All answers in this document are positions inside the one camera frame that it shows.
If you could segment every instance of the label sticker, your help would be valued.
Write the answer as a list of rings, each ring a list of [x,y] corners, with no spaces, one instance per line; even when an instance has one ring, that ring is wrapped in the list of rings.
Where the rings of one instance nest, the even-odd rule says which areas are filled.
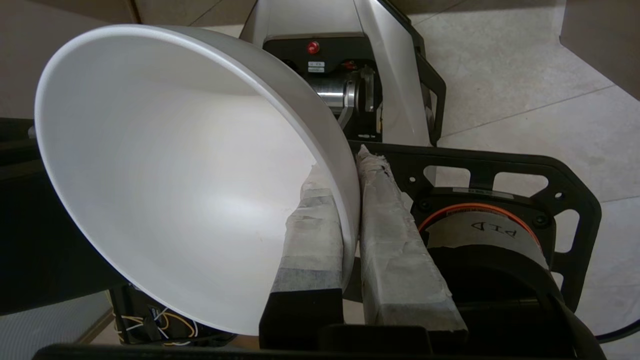
[[[489,195],[495,197],[502,197],[505,199],[513,200],[513,195],[510,193],[496,192],[493,190],[481,190],[481,189],[469,189],[469,188],[453,188],[451,189],[454,193],[476,193],[480,195]]]

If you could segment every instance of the silver cylinder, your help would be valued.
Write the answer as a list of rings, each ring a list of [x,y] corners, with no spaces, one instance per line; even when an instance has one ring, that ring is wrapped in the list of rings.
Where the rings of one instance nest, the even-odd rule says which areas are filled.
[[[548,269],[537,240],[522,226],[502,215],[484,211],[455,213],[438,220],[426,231],[429,249],[492,245],[518,252]]]
[[[338,115],[345,107],[344,78],[311,78],[307,80],[331,111]]]

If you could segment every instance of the metal cylinder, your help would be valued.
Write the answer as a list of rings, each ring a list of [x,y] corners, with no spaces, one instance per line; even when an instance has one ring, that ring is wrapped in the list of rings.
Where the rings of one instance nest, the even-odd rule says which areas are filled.
[[[310,78],[309,85],[316,91],[331,111],[338,115],[346,106],[344,104],[345,79],[340,78]]]

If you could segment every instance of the orange ring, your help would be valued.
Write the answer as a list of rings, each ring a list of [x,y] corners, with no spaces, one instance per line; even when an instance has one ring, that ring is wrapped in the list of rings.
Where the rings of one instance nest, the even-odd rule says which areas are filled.
[[[463,209],[463,208],[484,208],[484,209],[493,210],[500,214],[505,215],[510,220],[522,226],[522,228],[525,229],[529,233],[529,235],[531,235],[533,240],[535,240],[536,244],[538,244],[538,247],[542,249],[542,246],[540,246],[540,241],[538,241],[538,237],[536,236],[536,234],[534,234],[533,230],[531,230],[531,228],[519,217],[506,211],[505,209],[499,208],[497,206],[489,205],[489,204],[482,204],[481,202],[466,202],[463,204],[455,204],[455,205],[447,206],[446,208],[442,208],[436,211],[435,213],[429,215],[426,219],[424,219],[424,221],[420,224],[420,226],[418,226],[418,233],[421,233],[422,230],[427,226],[427,224],[430,223],[430,221],[432,221],[435,217],[441,215],[442,213],[450,210]]]

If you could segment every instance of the black cable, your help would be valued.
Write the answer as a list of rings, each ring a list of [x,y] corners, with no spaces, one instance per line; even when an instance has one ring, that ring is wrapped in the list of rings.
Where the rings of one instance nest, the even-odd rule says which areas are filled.
[[[598,340],[598,342],[601,344],[610,343],[612,341],[626,338],[627,336],[633,335],[638,331],[640,331],[640,320],[636,320],[635,322],[623,327],[622,329],[598,335],[596,336],[596,340]]]

